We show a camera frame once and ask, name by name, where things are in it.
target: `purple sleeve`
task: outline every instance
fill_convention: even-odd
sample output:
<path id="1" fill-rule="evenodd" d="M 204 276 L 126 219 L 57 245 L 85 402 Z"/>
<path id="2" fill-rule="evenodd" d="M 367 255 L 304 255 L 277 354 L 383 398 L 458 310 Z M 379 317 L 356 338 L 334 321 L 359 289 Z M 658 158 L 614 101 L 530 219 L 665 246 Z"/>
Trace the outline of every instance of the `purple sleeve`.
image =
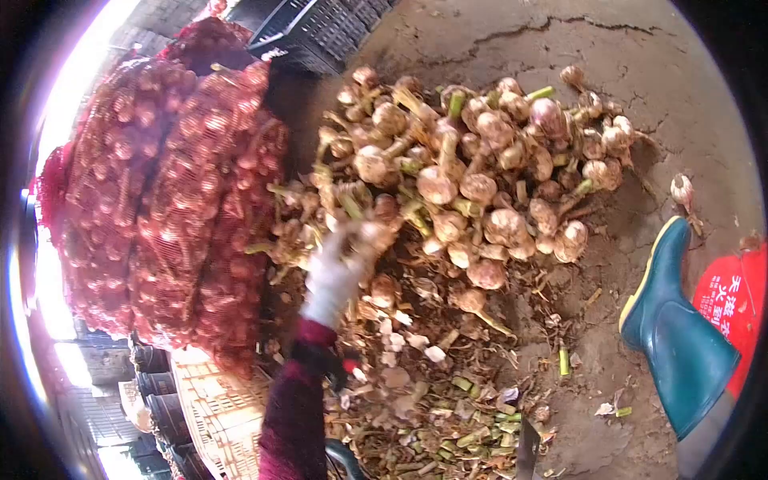
<path id="1" fill-rule="evenodd" d="M 297 342 L 331 346 L 336 341 L 328 327 L 300 322 Z M 321 374 L 296 360 L 286 362 L 270 388 L 259 445 L 260 480 L 327 478 Z"/>

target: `mesh bag of garlic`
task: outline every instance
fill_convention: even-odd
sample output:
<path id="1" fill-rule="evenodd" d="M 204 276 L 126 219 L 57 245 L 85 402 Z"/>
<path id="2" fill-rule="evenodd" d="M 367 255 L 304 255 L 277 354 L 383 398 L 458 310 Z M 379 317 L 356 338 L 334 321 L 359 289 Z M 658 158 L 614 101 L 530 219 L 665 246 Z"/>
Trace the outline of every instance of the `mesh bag of garlic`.
<path id="1" fill-rule="evenodd" d="M 136 211 L 161 136 L 196 83 L 182 65 L 145 58 L 120 66 L 94 94 L 71 154 L 61 242 L 69 303 L 93 328 L 131 331 Z"/>
<path id="2" fill-rule="evenodd" d="M 256 61 L 198 79 L 142 58 L 97 88 L 69 148 L 51 156 L 57 175 L 40 179 L 43 217 L 62 217 L 48 223 L 62 225 L 68 303 L 89 327 L 199 346 L 250 374 L 266 258 L 244 250 L 271 228 L 266 184 L 280 180 L 287 145 L 262 109 L 268 74 Z"/>

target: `white glove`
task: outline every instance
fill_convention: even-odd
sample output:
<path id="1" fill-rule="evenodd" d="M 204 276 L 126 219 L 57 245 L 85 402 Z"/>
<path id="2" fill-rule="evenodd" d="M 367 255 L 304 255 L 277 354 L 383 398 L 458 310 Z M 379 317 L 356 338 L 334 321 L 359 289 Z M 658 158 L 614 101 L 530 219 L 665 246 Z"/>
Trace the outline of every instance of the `white glove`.
<path id="1" fill-rule="evenodd" d="M 339 326 L 339 312 L 357 295 L 357 284 L 372 261 L 370 254 L 352 253 L 344 260 L 341 249 L 344 240 L 356 229 L 345 225 L 328 235 L 320 251 L 310 258 L 306 289 L 309 295 L 301 307 L 304 318 L 318 322 L 336 331 Z"/>

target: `rubber boot yellow trim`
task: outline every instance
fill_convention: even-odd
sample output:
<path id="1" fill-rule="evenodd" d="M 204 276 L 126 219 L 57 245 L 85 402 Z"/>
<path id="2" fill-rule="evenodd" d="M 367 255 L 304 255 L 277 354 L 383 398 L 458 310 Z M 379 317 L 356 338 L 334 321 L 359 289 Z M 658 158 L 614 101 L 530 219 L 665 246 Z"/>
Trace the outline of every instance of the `rubber boot yellow trim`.
<path id="1" fill-rule="evenodd" d="M 643 280 L 640 282 L 640 286 L 635 290 L 634 295 L 630 295 L 627 302 L 624 304 L 624 308 L 621 309 L 621 315 L 619 316 L 619 333 L 621 332 L 621 326 L 624 325 L 624 321 L 629 316 L 629 312 L 632 311 L 632 307 L 634 306 L 634 303 L 637 301 L 638 298 L 640 298 L 640 294 L 643 291 L 643 288 L 645 288 L 645 283 L 648 280 L 648 274 L 650 273 L 650 262 L 654 259 L 654 252 L 656 251 L 656 245 L 659 243 L 659 239 L 664 235 L 664 232 L 667 231 L 667 228 L 674 223 L 675 220 L 678 218 L 681 218 L 679 215 L 675 215 L 674 217 L 667 220 L 667 223 L 664 224 L 664 227 L 662 227 L 661 232 L 659 232 L 658 235 L 656 235 L 656 240 L 654 240 L 654 245 L 650 249 L 650 255 L 648 255 L 648 261 L 645 264 L 645 274 L 643 275 Z"/>

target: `concrete floor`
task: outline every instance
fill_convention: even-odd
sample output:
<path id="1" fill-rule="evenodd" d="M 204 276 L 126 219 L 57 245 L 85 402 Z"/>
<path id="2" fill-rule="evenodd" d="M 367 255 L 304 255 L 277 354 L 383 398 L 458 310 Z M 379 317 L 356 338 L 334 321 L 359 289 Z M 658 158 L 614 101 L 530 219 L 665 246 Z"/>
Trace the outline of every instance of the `concrete floor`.
<path id="1" fill-rule="evenodd" d="M 576 349 L 584 365 L 572 385 L 552 397 L 550 425 L 559 433 L 540 468 L 566 468 L 562 478 L 573 479 L 675 478 L 674 433 L 644 357 L 621 343 L 618 312 L 674 212 L 669 186 L 676 172 L 692 179 L 704 221 L 705 238 L 694 239 L 687 259 L 688 293 L 713 259 L 734 252 L 752 229 L 764 231 L 755 160 L 738 110 L 694 30 L 664 0 L 402 0 L 351 67 L 372 65 L 387 81 L 414 74 L 427 88 L 482 88 L 511 75 L 526 91 L 555 85 L 558 98 L 572 102 L 574 94 L 558 80 L 571 63 L 658 141 L 658 151 L 634 147 L 633 159 L 660 202 L 625 174 L 605 210 L 588 218 L 593 228 L 606 225 L 607 236 L 592 235 L 580 265 L 568 269 L 570 293 L 556 305 L 564 319 L 579 316 L 596 286 L 604 293 L 584 313 Z M 283 78 L 276 86 L 293 94 L 290 105 L 274 108 L 293 129 L 290 158 L 297 165 L 312 161 L 320 112 L 333 107 L 340 82 L 330 78 L 308 88 L 306 80 Z M 525 315 L 515 313 L 512 321 L 523 325 Z M 540 346 L 532 340 L 521 357 L 546 356 L 537 355 Z M 510 381 L 524 374 L 510 372 Z M 632 414 L 612 423 L 594 417 L 622 387 Z"/>

